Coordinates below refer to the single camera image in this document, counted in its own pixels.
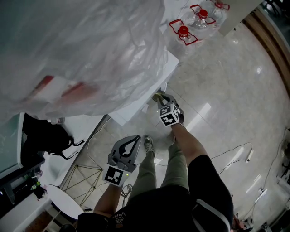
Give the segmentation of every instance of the red handle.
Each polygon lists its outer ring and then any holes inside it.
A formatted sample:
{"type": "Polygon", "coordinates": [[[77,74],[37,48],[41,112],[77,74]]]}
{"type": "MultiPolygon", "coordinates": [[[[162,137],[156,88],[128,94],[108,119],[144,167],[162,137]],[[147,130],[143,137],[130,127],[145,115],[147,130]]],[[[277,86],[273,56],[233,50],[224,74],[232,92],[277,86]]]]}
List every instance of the red handle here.
{"type": "Polygon", "coordinates": [[[193,7],[196,7],[196,6],[199,6],[200,7],[199,4],[195,4],[195,5],[190,6],[190,8],[193,8],[193,7]]]}
{"type": "Polygon", "coordinates": [[[213,20],[213,21],[212,21],[212,22],[210,22],[210,23],[208,23],[208,22],[207,22],[207,25],[214,24],[214,23],[216,22],[216,20],[214,20],[213,18],[211,18],[211,17],[209,17],[209,16],[207,16],[207,18],[210,18],[210,19],[212,19],[212,20],[213,20]]]}
{"type": "Polygon", "coordinates": [[[188,45],[191,45],[191,44],[195,43],[196,41],[198,41],[198,38],[195,37],[195,41],[192,41],[192,42],[190,42],[190,43],[186,43],[185,41],[183,41],[183,42],[185,43],[185,46],[188,46],[188,45]]]}
{"type": "Polygon", "coordinates": [[[227,5],[227,8],[222,8],[223,10],[230,10],[230,5],[229,4],[223,4],[223,6],[227,5]]]}
{"type": "Polygon", "coordinates": [[[176,19],[176,20],[170,22],[169,25],[171,25],[171,24],[175,24],[175,23],[177,23],[177,22],[179,22],[179,21],[181,21],[181,19],[176,19]]]}

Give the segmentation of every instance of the black backpack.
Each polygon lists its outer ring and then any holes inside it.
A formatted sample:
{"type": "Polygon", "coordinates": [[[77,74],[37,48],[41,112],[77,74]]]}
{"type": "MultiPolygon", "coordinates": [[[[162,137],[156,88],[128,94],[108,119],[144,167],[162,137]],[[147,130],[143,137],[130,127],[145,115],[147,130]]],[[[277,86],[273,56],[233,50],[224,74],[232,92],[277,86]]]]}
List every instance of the black backpack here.
{"type": "Polygon", "coordinates": [[[28,114],[24,116],[23,131],[27,135],[22,151],[21,162],[24,162],[36,155],[39,151],[47,151],[50,155],[59,155],[68,160],[76,154],[65,157],[63,151],[70,146],[79,146],[84,143],[82,140],[78,144],[67,134],[61,125],[52,125],[47,120],[38,120],[28,114]]]}

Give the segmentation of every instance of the sneaker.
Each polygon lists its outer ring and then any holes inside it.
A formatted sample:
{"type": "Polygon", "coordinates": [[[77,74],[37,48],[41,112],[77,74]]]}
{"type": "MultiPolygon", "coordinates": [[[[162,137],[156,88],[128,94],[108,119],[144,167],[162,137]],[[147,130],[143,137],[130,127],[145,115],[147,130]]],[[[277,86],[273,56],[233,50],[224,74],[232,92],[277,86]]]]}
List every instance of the sneaker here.
{"type": "Polygon", "coordinates": [[[147,135],[144,136],[144,147],[146,149],[146,154],[149,151],[152,151],[155,156],[155,150],[153,147],[153,139],[150,136],[147,136],[147,135]]]}

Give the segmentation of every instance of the round white table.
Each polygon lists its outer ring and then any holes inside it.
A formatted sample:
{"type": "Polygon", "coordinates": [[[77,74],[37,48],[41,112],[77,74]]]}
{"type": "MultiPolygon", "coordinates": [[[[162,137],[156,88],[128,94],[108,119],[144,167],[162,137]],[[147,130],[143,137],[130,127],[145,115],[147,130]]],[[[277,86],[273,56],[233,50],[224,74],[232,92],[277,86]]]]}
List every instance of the round white table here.
{"type": "Polygon", "coordinates": [[[80,214],[84,213],[78,203],[57,186],[50,184],[46,190],[52,202],[66,215],[77,219],[80,214]]]}

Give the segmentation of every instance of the water bottle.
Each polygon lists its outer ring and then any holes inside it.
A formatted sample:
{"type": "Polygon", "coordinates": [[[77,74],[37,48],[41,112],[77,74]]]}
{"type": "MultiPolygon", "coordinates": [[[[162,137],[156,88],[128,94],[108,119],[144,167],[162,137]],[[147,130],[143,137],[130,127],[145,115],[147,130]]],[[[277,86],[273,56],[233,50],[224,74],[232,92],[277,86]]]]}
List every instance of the water bottle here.
{"type": "Polygon", "coordinates": [[[180,19],[170,22],[164,35],[168,51],[180,61],[193,52],[198,40],[180,19]]]}
{"type": "Polygon", "coordinates": [[[223,22],[227,19],[227,11],[230,5],[224,4],[220,0],[208,0],[200,4],[200,7],[208,12],[209,17],[216,22],[213,24],[213,29],[217,30],[221,27],[223,22]]]}
{"type": "Polygon", "coordinates": [[[192,5],[190,8],[193,12],[187,12],[182,19],[198,38],[198,41],[201,42],[204,38],[210,36],[210,27],[215,23],[215,20],[209,17],[208,12],[199,5],[192,5]]]}

